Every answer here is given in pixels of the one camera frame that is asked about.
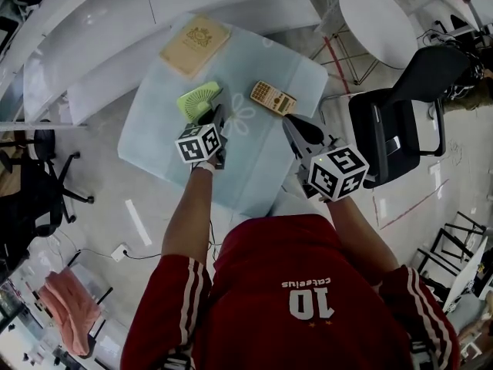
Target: red shirt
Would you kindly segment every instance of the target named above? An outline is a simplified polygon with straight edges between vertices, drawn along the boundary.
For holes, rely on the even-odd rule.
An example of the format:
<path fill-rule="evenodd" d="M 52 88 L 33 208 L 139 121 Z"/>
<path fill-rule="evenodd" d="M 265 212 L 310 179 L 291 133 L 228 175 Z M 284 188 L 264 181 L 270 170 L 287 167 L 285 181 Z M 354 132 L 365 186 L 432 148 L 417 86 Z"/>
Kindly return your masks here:
<path fill-rule="evenodd" d="M 122 370 L 177 365 L 177 354 L 196 370 L 413 369 L 423 355 L 458 368 L 454 329 L 418 273 L 401 267 L 377 293 L 323 217 L 248 220 L 228 234 L 214 267 L 211 287 L 197 261 L 161 259 Z"/>

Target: wristband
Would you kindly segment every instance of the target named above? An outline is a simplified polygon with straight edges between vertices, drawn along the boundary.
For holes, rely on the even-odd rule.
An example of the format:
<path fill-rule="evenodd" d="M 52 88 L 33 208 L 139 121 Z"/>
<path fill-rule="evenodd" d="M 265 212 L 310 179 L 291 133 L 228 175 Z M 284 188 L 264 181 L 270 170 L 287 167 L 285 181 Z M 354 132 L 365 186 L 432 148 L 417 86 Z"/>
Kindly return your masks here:
<path fill-rule="evenodd" d="M 196 169 L 204 169 L 204 170 L 208 170 L 210 171 L 213 175 L 214 173 L 216 172 L 216 167 L 214 167 L 212 164 L 210 164 L 209 162 L 200 162 L 199 164 L 197 164 L 197 166 L 195 167 Z"/>

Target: striped sleeve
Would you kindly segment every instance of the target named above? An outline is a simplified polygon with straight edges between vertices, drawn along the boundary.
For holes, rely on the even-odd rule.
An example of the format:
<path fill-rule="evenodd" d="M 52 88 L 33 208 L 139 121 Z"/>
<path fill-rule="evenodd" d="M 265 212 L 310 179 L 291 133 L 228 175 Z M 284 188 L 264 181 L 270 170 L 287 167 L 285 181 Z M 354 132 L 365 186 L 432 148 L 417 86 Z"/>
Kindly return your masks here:
<path fill-rule="evenodd" d="M 161 258 L 133 319 L 122 370 L 154 369 L 188 345 L 210 292 L 206 268 L 180 255 Z"/>
<path fill-rule="evenodd" d="M 440 370 L 459 368 L 454 328 L 415 269 L 403 266 L 388 273 L 379 293 L 411 340 L 426 344 Z"/>

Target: book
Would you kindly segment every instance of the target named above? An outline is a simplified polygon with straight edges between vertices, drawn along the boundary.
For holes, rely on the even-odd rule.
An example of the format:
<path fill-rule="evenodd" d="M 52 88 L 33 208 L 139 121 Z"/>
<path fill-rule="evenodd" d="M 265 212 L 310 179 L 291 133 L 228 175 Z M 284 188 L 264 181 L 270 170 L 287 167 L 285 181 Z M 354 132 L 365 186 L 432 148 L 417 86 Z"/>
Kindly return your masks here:
<path fill-rule="evenodd" d="M 159 56 L 192 79 L 230 35 L 224 25 L 198 15 L 168 42 Z"/>

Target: green object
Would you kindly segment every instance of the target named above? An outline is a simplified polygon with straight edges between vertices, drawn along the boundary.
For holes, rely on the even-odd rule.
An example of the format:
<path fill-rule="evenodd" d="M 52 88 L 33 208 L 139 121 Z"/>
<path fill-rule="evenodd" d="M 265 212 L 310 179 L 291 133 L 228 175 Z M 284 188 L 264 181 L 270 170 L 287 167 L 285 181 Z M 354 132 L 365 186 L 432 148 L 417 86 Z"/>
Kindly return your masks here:
<path fill-rule="evenodd" d="M 176 104 L 189 122 L 196 123 L 213 108 L 211 102 L 221 90 L 217 82 L 208 82 L 179 97 Z"/>

